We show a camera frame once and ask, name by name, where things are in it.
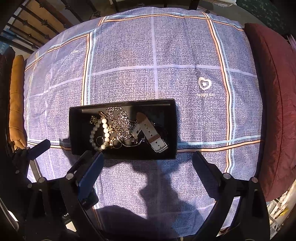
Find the tan strap wristwatch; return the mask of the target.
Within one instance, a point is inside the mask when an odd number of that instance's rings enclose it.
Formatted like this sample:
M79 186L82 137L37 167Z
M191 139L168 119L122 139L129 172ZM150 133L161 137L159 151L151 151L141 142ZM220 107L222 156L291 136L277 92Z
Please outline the tan strap wristwatch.
M168 148L166 142L161 138L160 134L154 128L154 125L144 113L137 113L136 121L137 125L132 130L132 136L135 139L138 138L138 135L142 132L147 142L156 153L162 153Z

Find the black metal bed headboard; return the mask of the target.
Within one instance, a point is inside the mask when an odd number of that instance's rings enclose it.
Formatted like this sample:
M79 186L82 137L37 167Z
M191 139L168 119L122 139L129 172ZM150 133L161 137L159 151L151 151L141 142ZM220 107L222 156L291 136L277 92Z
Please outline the black metal bed headboard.
M94 1L1 1L1 54L8 47L32 54L64 30L100 16Z

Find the black quilted pillow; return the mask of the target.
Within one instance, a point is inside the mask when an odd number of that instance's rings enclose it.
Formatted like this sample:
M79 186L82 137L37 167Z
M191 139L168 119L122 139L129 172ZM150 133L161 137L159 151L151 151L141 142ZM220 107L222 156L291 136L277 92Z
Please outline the black quilted pillow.
M10 95L10 79L15 51L8 47L1 55L1 75L0 75L0 91L1 91L1 152L6 150L8 146L7 131L9 124L9 95Z

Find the mustard brown pillow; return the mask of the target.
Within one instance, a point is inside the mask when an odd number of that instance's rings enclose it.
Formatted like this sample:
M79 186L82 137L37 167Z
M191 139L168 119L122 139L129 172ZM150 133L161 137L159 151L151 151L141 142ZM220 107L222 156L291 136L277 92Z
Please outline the mustard brown pillow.
M9 139L14 149L27 147L23 117L24 80L25 61L22 55L18 55L13 60L10 80Z

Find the black jewelry box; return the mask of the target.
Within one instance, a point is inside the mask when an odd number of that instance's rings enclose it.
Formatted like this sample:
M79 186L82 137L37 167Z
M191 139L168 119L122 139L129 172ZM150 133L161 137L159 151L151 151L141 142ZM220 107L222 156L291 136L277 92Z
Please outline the black jewelry box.
M110 140L116 138L117 134L132 138L132 130L137 125L137 113L144 113L166 142L168 148L164 152L156 153L142 132L138 138L144 138L145 141L139 146L121 145L118 149L109 146ZM89 123L92 115L98 118L95 125ZM74 155L81 155L85 151L102 151L107 159L174 159L178 138L176 102L174 99L157 99L71 107L69 132Z

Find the dark red pillow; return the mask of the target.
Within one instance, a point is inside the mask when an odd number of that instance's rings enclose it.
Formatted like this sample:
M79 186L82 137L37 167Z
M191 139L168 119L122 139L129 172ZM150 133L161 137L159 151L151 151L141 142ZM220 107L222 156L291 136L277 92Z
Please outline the dark red pillow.
M265 113L258 179L266 201L272 201L295 180L295 49L266 26L246 23L244 31L262 86Z

